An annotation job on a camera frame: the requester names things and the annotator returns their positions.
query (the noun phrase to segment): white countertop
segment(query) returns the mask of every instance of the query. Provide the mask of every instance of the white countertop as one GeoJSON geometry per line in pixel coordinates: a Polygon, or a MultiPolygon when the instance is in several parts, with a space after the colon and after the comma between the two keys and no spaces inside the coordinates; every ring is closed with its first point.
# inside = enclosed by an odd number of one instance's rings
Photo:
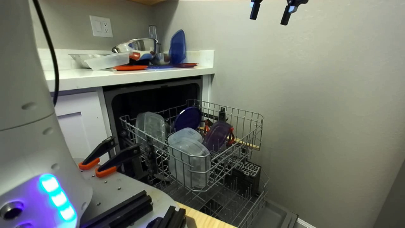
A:
{"type": "MultiPolygon", "coordinates": [[[[112,69],[101,71],[93,71],[89,69],[61,70],[59,71],[59,90],[63,91],[135,82],[149,82],[214,73],[214,67],[204,66],[142,71],[116,71],[112,69]]],[[[44,71],[44,74],[48,83],[49,91],[53,92],[55,86],[55,74],[53,71],[44,71]]]]}

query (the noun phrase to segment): gray wall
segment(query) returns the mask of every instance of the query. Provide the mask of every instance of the gray wall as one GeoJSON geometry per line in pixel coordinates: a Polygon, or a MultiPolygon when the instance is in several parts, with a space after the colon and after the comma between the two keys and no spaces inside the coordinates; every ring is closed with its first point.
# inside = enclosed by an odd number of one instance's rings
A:
{"type": "MultiPolygon", "coordinates": [[[[57,49],[111,50],[121,42],[147,37],[153,24],[150,6],[126,0],[40,0],[40,4],[57,49]],[[89,15],[110,18],[114,37],[94,37],[89,15]]],[[[48,48],[32,4],[31,15],[38,48],[48,48]]]]}
{"type": "Polygon", "coordinates": [[[181,0],[154,7],[167,50],[214,49],[214,102],[265,116],[269,199],[318,228],[370,228],[405,159],[405,5],[311,0],[181,0]]]}
{"type": "Polygon", "coordinates": [[[404,228],[405,227],[405,162],[392,185],[385,200],[374,228],[404,228]]]}

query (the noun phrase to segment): electrical outlet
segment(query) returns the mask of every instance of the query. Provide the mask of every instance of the electrical outlet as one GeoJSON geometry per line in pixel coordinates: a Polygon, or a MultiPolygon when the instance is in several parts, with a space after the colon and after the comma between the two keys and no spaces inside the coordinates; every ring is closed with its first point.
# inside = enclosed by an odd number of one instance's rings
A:
{"type": "Polygon", "coordinates": [[[113,37],[111,21],[109,18],[90,16],[93,36],[95,37],[113,37]]]}

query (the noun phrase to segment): red plate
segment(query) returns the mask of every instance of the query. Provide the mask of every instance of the red plate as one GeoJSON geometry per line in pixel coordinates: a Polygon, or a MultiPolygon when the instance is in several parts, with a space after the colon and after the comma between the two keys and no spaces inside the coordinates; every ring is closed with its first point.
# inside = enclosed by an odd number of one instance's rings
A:
{"type": "Polygon", "coordinates": [[[140,70],[145,70],[146,67],[148,66],[116,66],[113,67],[114,69],[116,69],[117,71],[140,71],[140,70]]]}
{"type": "Polygon", "coordinates": [[[192,62],[192,63],[180,63],[180,64],[176,64],[176,65],[173,65],[173,66],[174,67],[180,67],[180,68],[191,68],[191,67],[197,66],[197,64],[192,62]]]}

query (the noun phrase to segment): dishwasher rack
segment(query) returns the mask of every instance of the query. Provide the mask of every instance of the dishwasher rack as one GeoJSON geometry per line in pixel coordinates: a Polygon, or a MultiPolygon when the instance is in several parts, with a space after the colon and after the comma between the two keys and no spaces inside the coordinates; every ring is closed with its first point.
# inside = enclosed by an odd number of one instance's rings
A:
{"type": "Polygon", "coordinates": [[[240,177],[232,179],[229,177],[232,176],[234,168],[240,168],[251,158],[253,151],[260,150],[263,116],[259,113],[195,99],[186,100],[185,105],[156,113],[161,115],[170,126],[182,110],[193,106],[201,110],[201,125],[197,130],[202,135],[206,133],[205,121],[207,119],[213,123],[223,120],[232,125],[235,142],[232,145],[227,145],[227,143],[217,145],[215,147],[219,148],[217,151],[210,151],[210,154],[205,156],[189,155],[185,151],[179,151],[168,145],[167,138],[174,132],[167,132],[166,140],[162,142],[136,128],[136,118],[131,118],[129,115],[119,118],[125,131],[121,136],[124,137],[128,145],[137,143],[136,138],[148,142],[149,146],[141,147],[143,151],[141,162],[148,167],[149,184],[166,192],[180,203],[234,226],[249,227],[253,218],[264,206],[264,198],[268,192],[266,185],[269,178],[261,170],[262,175],[260,175],[257,188],[246,184],[245,181],[240,180],[240,177]],[[171,153],[173,150],[181,154],[181,159],[173,156],[171,153]],[[190,157],[203,159],[206,161],[204,164],[208,163],[210,167],[206,166],[205,171],[195,171],[191,165],[190,157]],[[176,163],[181,162],[181,170],[183,171],[181,181],[177,178],[177,169],[174,174],[171,174],[169,170],[170,159],[175,159],[176,163]],[[183,184],[186,183],[186,172],[190,175],[189,184],[183,184]],[[192,184],[193,175],[204,175],[205,187],[194,187],[192,184]]]}

